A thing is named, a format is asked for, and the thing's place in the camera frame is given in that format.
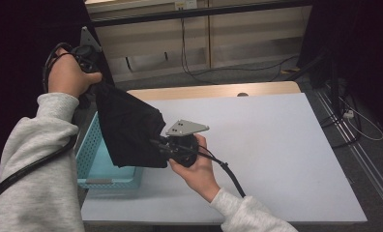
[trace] black cloth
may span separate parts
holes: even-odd
[[[167,161],[152,145],[165,126],[158,109],[104,82],[97,85],[96,104],[102,136],[113,164],[167,167]]]

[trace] power outlet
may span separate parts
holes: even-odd
[[[186,0],[185,4],[187,10],[197,9],[197,0]]]
[[[176,11],[182,11],[186,9],[186,3],[185,1],[175,1],[174,2],[174,10]]]
[[[174,2],[174,10],[190,10],[197,9],[197,0],[179,0]]]
[[[345,113],[344,113],[344,118],[354,118],[354,111],[351,110],[351,109],[348,109]]]

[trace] hand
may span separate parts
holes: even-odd
[[[63,48],[56,51],[58,56],[63,53],[67,53]],[[48,92],[65,93],[79,98],[91,84],[101,80],[102,74],[100,72],[85,73],[80,69],[72,55],[64,55],[52,67],[49,74]]]
[[[207,147],[206,138],[195,134],[197,142],[202,147]],[[207,151],[199,147],[198,151],[206,153]],[[212,161],[197,155],[196,162],[189,168],[182,166],[175,160],[170,159],[171,169],[179,174],[188,186],[200,194],[208,202],[212,202],[220,190],[213,173]]]

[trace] plastic basket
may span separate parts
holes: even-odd
[[[76,155],[77,183],[85,189],[136,189],[142,167],[113,165],[104,144],[98,112]]]

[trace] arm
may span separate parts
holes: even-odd
[[[195,136],[200,146],[207,147],[206,139],[203,136],[198,134]],[[200,148],[199,152],[206,153],[206,150]],[[241,199],[224,188],[220,188],[209,159],[197,156],[197,161],[189,168],[178,164],[173,159],[170,160],[170,165],[191,189],[199,193],[210,203],[211,207],[224,215],[224,223],[221,225],[224,232],[296,231],[287,222],[272,216],[270,211],[252,196]]]
[[[50,93],[38,97],[37,116],[21,119],[5,145],[0,182],[68,143],[78,131],[70,123],[78,105],[76,97],[101,78],[100,73],[83,73],[70,55],[55,63],[49,75]],[[70,151],[0,195],[0,231],[83,231],[76,188],[75,158]]]

